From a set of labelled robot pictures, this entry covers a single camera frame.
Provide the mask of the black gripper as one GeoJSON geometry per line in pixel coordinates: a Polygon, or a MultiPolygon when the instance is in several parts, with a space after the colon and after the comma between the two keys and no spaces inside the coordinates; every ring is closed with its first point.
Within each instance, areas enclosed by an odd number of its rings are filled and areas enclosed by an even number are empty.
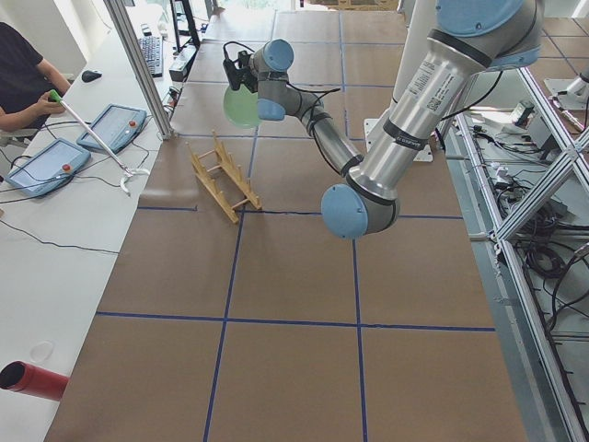
{"type": "Polygon", "coordinates": [[[258,73],[251,66],[242,66],[238,68],[240,83],[243,84],[250,93],[258,92],[258,73]]]}

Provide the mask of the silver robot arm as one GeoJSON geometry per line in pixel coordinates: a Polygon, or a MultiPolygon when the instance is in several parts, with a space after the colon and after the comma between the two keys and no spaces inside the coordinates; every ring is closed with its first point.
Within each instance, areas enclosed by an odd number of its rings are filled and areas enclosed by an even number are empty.
{"type": "Polygon", "coordinates": [[[294,51],[287,41],[241,52],[236,61],[224,61],[225,72],[232,89],[246,85],[257,93],[261,120],[292,116],[305,126],[345,180],[323,194],[323,221],[335,236],[356,239],[396,221],[398,182],[472,76],[536,61],[544,9],[541,1],[418,2],[410,34],[421,37],[426,50],[414,54],[408,85],[394,87],[397,97],[371,132],[365,155],[334,125],[317,92],[290,84],[294,51]]]}

